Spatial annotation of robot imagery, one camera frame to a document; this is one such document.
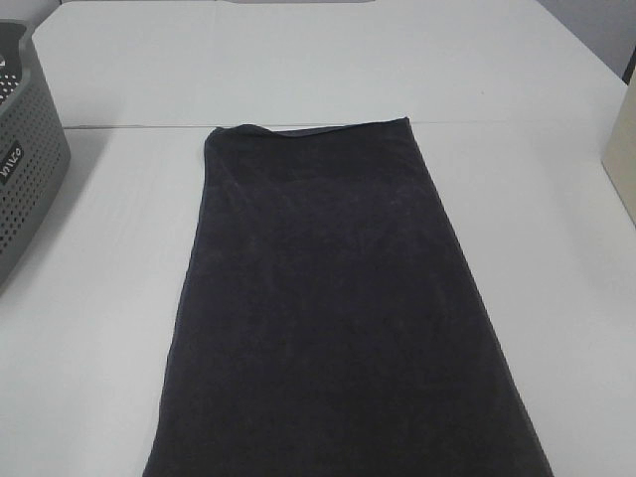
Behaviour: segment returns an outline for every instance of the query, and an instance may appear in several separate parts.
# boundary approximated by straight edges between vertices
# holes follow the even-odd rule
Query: gray plastic basket
[[[0,20],[0,284],[29,244],[71,152],[23,22]]]

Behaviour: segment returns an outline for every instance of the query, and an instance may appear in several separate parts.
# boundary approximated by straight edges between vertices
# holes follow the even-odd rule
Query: laundry basket
[[[31,35],[0,20],[0,284],[26,249],[71,159]]]

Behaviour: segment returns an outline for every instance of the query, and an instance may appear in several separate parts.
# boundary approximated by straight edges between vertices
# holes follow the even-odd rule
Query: white wall
[[[636,46],[636,0],[538,0],[623,76]]]
[[[59,6],[59,0],[0,0],[0,18],[40,25]]]

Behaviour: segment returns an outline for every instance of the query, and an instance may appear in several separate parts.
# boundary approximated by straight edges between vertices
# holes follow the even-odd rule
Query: cardboard box
[[[603,166],[636,224],[636,80],[627,88]]]

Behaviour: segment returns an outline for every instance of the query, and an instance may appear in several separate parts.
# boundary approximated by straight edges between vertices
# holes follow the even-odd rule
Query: tabletop
[[[555,475],[629,475],[636,230],[596,126],[413,129]],[[4,475],[141,475],[209,133],[68,131],[69,175],[0,294]]]
[[[536,0],[70,2],[34,41],[64,126],[602,123],[625,92]]]

